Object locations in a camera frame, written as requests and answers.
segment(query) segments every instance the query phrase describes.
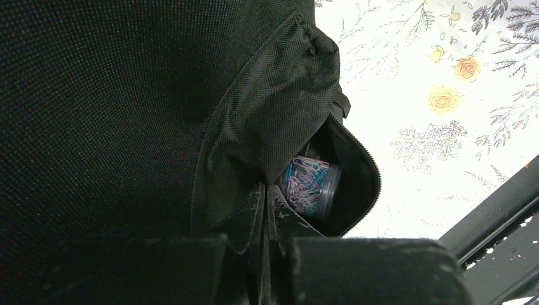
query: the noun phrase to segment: white tablecloth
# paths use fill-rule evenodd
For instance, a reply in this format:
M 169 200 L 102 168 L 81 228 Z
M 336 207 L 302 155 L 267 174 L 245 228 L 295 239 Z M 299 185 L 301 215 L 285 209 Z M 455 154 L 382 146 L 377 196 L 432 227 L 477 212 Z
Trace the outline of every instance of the white tablecloth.
M 539 3 L 317 0 L 382 192 L 347 237 L 439 238 L 539 154 Z

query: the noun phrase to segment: textured black fabric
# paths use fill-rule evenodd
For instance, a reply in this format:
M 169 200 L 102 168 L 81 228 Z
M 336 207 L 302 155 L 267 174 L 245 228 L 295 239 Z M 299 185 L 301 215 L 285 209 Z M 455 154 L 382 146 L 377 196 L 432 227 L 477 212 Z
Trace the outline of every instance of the textured black fabric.
M 0 302 L 60 240 L 204 233 L 274 179 L 339 79 L 311 2 L 2 1 Z

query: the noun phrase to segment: zipper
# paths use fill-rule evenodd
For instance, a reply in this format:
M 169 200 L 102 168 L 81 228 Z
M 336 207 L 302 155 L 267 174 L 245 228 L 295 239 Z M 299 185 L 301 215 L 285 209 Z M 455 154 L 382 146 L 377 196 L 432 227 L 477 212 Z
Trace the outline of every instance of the zipper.
M 369 208 L 367 209 L 366 213 L 363 214 L 354 224 L 352 224 L 346 231 L 344 231 L 342 234 L 341 234 L 341 237 L 346 235 L 348 232 L 350 232 L 351 230 L 353 230 L 355 227 L 357 227 L 357 224 L 363 220 L 365 217 L 367 217 L 367 215 L 369 215 L 369 213 L 372 211 L 372 209 L 374 208 L 376 202 L 378 201 L 378 198 L 380 197 L 380 191 L 382 190 L 382 180 L 381 180 L 381 177 L 380 177 L 380 170 L 378 168 L 378 165 L 376 165 L 376 162 L 374 162 L 374 158 L 372 157 L 371 153 L 365 148 L 365 146 L 363 146 L 363 144 L 361 144 L 359 142 L 359 140 L 354 136 L 354 134 L 352 134 L 352 132 L 350 132 L 344 124 L 342 124 L 342 122 L 337 118 L 337 116 L 335 115 L 335 113 L 333 112 L 333 110 L 331 110 L 329 112 L 329 114 L 331 115 L 331 118 L 333 119 L 333 121 L 339 125 L 347 134 L 350 138 L 352 138 L 355 143 L 359 146 L 359 148 L 361 148 L 361 150 L 363 150 L 363 152 L 369 157 L 369 164 L 374 168 L 376 169 L 376 178 L 378 178 L 378 190 L 376 192 L 376 197 L 374 198 L 374 201 L 371 203 L 371 205 L 369 206 Z

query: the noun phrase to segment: paper clip container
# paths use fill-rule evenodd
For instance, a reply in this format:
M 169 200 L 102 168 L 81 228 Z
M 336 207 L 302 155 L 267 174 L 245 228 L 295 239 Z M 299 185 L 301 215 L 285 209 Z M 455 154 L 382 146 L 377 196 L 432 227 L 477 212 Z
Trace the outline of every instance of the paper clip container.
M 327 220 L 341 172 L 339 165 L 297 156 L 278 183 L 297 213 Z

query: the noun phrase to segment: black backpack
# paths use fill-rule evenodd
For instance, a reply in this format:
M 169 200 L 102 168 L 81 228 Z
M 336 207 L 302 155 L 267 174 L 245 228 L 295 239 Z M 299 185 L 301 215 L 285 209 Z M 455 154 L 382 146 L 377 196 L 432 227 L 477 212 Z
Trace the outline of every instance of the black backpack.
M 225 233 L 241 253 L 266 202 L 278 234 L 342 236 L 378 198 L 312 0 L 12 1 L 2 21 L 9 303 L 62 240 Z M 326 221 L 275 186 L 302 154 L 342 168 Z

